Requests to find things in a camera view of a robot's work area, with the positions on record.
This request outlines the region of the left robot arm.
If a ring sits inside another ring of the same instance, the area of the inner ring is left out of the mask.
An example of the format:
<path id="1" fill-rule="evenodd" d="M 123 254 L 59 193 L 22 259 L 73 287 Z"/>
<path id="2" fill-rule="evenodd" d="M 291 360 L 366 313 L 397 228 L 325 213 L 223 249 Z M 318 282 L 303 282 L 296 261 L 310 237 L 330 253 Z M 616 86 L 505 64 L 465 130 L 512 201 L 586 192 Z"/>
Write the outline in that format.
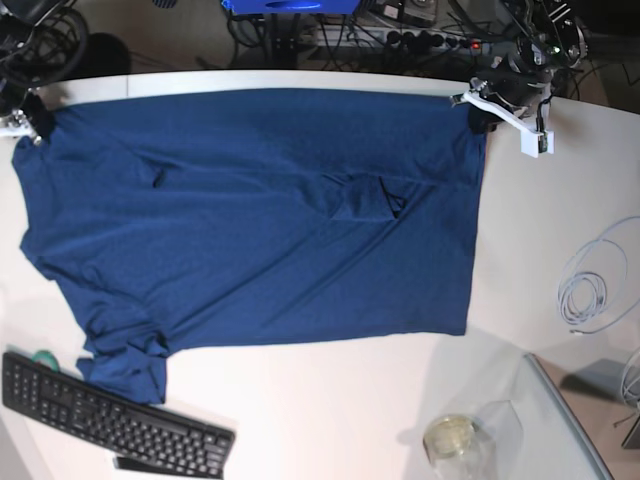
<path id="1" fill-rule="evenodd" d="M 468 105 L 469 128 L 488 133 L 500 123 L 517 129 L 521 152 L 537 158 L 554 152 L 554 132 L 547 128 L 557 81 L 568 79 L 586 57 L 587 45 L 566 1 L 500 1 L 505 30 L 489 32 L 471 20 L 457 1 L 451 9 L 473 36 L 507 43 L 509 49 L 450 97 L 454 107 Z"/>

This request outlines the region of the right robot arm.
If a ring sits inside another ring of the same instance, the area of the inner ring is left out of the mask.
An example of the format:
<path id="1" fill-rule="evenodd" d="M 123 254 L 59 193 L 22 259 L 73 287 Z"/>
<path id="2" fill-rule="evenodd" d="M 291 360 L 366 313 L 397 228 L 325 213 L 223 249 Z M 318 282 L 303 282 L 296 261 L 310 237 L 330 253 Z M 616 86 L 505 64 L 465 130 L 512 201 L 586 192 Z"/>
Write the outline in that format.
<path id="1" fill-rule="evenodd" d="M 80 63 L 89 27 L 72 1 L 1 3 L 1 135 L 50 138 L 55 119 L 38 90 L 65 80 Z"/>

